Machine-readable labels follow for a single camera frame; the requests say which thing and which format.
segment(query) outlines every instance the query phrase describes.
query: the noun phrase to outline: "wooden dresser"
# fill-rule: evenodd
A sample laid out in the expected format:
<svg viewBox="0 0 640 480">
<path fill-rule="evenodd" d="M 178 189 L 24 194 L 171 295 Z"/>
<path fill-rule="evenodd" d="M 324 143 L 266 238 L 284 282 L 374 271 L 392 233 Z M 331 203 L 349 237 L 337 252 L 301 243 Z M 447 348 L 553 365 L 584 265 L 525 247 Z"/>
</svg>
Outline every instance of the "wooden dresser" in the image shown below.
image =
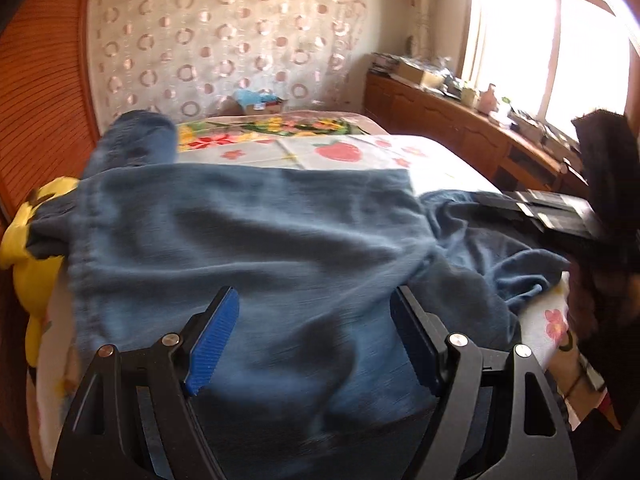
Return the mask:
<svg viewBox="0 0 640 480">
<path fill-rule="evenodd" d="M 587 186 L 571 168 L 456 101 L 368 73 L 364 114 L 390 134 L 436 140 L 500 190 L 538 189 L 586 198 Z"/>
</svg>

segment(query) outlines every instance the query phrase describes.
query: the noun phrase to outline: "wooden wardrobe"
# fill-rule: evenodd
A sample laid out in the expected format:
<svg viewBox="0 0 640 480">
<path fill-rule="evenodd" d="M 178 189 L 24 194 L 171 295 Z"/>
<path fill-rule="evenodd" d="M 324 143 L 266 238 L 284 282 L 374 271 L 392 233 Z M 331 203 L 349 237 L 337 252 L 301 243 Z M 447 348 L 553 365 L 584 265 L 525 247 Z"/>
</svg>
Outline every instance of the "wooden wardrobe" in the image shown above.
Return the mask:
<svg viewBox="0 0 640 480">
<path fill-rule="evenodd" d="M 86 66 L 86 2 L 22 0 L 5 20 L 0 35 L 0 232 L 31 189 L 57 176 L 79 176 L 98 140 Z M 10 272 L 0 271 L 0 424 L 30 452 L 26 322 Z"/>
</svg>

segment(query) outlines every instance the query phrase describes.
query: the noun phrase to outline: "yellow plush toy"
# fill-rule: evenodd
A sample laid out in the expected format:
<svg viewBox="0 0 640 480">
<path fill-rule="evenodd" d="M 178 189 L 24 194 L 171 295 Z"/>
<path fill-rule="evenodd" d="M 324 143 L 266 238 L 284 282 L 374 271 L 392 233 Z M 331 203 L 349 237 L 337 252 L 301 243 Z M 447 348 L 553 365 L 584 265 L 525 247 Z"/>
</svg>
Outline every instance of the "yellow plush toy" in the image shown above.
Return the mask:
<svg viewBox="0 0 640 480">
<path fill-rule="evenodd" d="M 53 197 L 64 195 L 78 185 L 76 178 L 61 176 L 32 193 L 28 202 L 20 206 L 14 221 L 7 228 L 0 243 L 0 267 L 14 266 L 15 295 L 30 314 L 24 349 L 29 366 L 38 363 L 38 351 L 42 338 L 42 323 L 47 313 L 47 303 L 56 283 L 62 257 L 36 260 L 26 249 L 29 220 L 38 206 Z"/>
</svg>

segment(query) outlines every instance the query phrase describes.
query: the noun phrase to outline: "window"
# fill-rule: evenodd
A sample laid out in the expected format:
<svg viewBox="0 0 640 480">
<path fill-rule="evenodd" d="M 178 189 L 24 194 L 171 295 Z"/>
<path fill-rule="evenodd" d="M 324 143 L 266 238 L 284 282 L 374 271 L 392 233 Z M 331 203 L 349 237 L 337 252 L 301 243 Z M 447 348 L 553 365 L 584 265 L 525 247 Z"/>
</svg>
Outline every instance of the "window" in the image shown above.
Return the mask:
<svg viewBox="0 0 640 480">
<path fill-rule="evenodd" d="M 466 76 L 576 139 L 571 120 L 596 108 L 622 113 L 629 40 L 585 0 L 480 0 L 478 44 Z"/>
</svg>

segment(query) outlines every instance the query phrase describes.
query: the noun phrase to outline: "floral bedspread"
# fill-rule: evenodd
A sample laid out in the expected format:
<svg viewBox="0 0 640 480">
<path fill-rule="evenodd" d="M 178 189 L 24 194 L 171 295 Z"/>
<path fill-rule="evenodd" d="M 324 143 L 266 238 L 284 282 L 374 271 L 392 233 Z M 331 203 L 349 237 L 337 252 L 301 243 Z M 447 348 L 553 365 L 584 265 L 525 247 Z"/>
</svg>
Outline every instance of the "floral bedspread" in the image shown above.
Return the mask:
<svg viewBox="0 0 640 480">
<path fill-rule="evenodd" d="M 303 110 L 268 116 L 215 117 L 180 124 L 178 151 L 277 137 L 362 134 L 384 135 L 386 131 L 369 118 L 348 112 Z"/>
</svg>

